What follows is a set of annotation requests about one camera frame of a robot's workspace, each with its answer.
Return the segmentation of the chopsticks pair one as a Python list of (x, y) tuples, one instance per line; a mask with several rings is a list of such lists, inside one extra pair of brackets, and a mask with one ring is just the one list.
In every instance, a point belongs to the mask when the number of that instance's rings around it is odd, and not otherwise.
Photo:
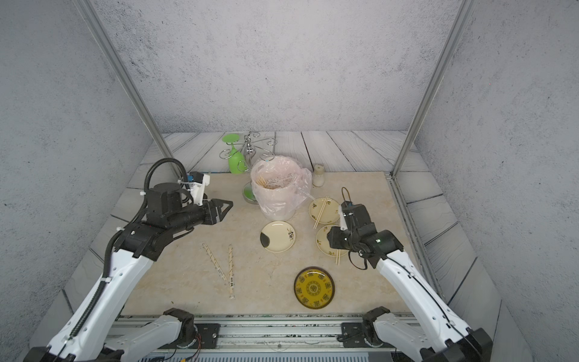
[(229, 279), (226, 277), (226, 274), (221, 269), (220, 264), (218, 263), (217, 259), (215, 258), (214, 254), (212, 253), (211, 249), (205, 243), (202, 244), (202, 247), (206, 251), (207, 255), (209, 256), (212, 264), (214, 265), (214, 268), (218, 272), (218, 275), (221, 277), (221, 279), (224, 280), (224, 282), (226, 284), (229, 283)]

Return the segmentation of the chopsticks pair two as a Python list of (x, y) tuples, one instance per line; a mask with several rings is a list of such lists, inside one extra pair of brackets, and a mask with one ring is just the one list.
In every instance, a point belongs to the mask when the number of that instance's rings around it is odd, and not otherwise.
[(235, 275), (234, 275), (234, 254), (233, 246), (229, 245), (229, 298), (230, 300), (235, 299)]

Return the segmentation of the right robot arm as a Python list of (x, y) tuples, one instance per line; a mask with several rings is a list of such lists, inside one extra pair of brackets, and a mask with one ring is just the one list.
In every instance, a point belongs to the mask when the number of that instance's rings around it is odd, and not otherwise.
[(493, 341), (484, 329), (472, 329), (437, 295), (390, 231), (378, 231), (366, 207), (354, 204), (346, 188), (339, 225), (327, 236), (330, 247), (357, 254), (394, 287), (419, 323), (414, 328), (386, 308), (364, 315), (365, 339), (386, 343), (413, 361), (489, 361)]

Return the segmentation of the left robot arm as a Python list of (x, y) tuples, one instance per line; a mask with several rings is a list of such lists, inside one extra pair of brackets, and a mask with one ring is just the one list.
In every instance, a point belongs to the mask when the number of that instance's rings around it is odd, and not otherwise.
[(176, 158), (162, 158), (143, 181), (143, 203), (134, 218), (109, 240), (103, 271), (79, 309), (45, 347), (31, 348), (26, 361), (138, 361), (165, 345), (202, 347), (193, 314), (169, 309), (118, 342), (106, 342), (111, 327), (140, 279), (164, 249), (196, 226), (220, 223), (233, 203), (208, 199), (210, 176), (187, 173)]

